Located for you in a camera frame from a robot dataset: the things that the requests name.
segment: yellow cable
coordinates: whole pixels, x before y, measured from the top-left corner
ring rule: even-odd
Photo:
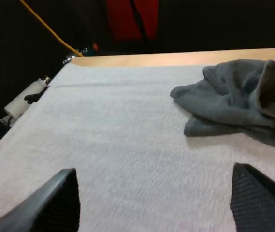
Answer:
[[[79,57],[83,57],[83,54],[81,54],[79,51],[77,51],[76,49],[72,48],[71,46],[69,46],[66,42],[64,42],[45,22],[44,20],[41,19],[41,17],[39,17],[34,10],[31,9],[31,7],[29,7],[28,4],[25,3],[24,0],[20,0],[20,2],[56,37],[57,40],[60,41],[60,43],[62,43],[64,46],[66,46],[68,49],[70,49],[72,52],[74,52],[77,56]]]

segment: gray rag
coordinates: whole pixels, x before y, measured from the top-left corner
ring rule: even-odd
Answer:
[[[275,147],[275,61],[234,60],[203,68],[204,79],[171,97],[192,113],[184,134],[245,133]]]

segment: dark background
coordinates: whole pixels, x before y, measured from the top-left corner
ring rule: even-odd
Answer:
[[[68,44],[96,42],[98,55],[275,47],[275,0],[161,0],[158,34],[114,41],[104,0],[27,0]],[[0,0],[0,116],[31,82],[53,77],[70,51],[18,0]]]

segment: gray cloth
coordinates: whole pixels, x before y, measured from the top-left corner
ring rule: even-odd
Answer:
[[[193,114],[184,134],[243,132],[275,147],[275,62],[235,60],[205,67],[203,75],[171,91],[176,103]]]

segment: red fabric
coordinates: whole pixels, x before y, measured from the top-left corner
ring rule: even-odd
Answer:
[[[155,39],[158,31],[159,0],[135,0],[149,39]],[[130,0],[106,0],[107,17],[117,41],[140,40],[140,31],[134,20]]]

